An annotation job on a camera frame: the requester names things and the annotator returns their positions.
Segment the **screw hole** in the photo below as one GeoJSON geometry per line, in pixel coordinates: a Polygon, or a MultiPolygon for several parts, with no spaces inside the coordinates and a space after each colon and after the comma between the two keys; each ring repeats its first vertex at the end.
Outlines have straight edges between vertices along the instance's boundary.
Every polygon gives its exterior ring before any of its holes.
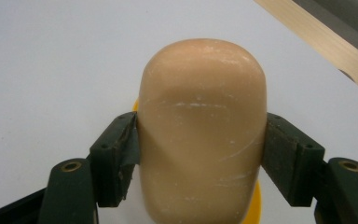
{"type": "Polygon", "coordinates": [[[358,172],[358,164],[351,162],[351,161],[340,161],[339,164],[344,167],[345,169],[352,171],[352,172],[358,172]]]}
{"type": "Polygon", "coordinates": [[[61,167],[63,172],[73,172],[80,168],[81,163],[78,161],[70,161],[61,167]]]}

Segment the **white surface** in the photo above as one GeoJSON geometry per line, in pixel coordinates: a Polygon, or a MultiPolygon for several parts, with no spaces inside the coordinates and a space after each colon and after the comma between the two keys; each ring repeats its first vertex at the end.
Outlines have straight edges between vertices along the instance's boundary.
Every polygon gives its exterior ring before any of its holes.
{"type": "MultiPolygon", "coordinates": [[[[358,160],[358,86],[253,1],[0,1],[0,207],[45,187],[58,162],[86,157],[131,110],[153,54],[193,37],[248,49],[266,73],[268,111],[323,145],[326,160],[358,160]]],[[[260,181],[262,224],[314,223],[264,171],[260,181]]],[[[100,221],[152,223],[137,173],[100,221]]]]}

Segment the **beige plastic object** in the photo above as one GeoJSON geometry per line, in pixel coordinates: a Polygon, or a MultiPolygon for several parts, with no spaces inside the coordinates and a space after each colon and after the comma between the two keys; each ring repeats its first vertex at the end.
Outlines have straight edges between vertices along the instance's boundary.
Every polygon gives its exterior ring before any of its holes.
{"type": "Polygon", "coordinates": [[[156,223],[240,223],[255,187],[266,127],[255,58],[221,40],[158,52],[142,79],[138,129],[145,207],[156,223]]]}

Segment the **yellow object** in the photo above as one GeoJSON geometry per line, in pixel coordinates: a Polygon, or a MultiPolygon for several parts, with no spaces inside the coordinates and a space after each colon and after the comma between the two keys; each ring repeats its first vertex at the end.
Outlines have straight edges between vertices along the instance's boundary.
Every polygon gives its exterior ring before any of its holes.
{"type": "MultiPolygon", "coordinates": [[[[135,102],[132,108],[133,111],[138,110],[138,100],[135,102]]],[[[261,217],[261,189],[260,183],[255,183],[255,190],[252,196],[251,204],[249,206],[248,214],[245,220],[241,224],[257,224],[260,223],[261,217]]]]}

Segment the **wooden plank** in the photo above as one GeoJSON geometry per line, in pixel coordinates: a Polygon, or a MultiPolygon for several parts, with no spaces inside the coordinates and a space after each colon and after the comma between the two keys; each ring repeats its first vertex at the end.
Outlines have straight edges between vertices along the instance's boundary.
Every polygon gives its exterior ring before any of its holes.
{"type": "Polygon", "coordinates": [[[255,0],[358,84],[358,49],[292,0],[255,0]]]}

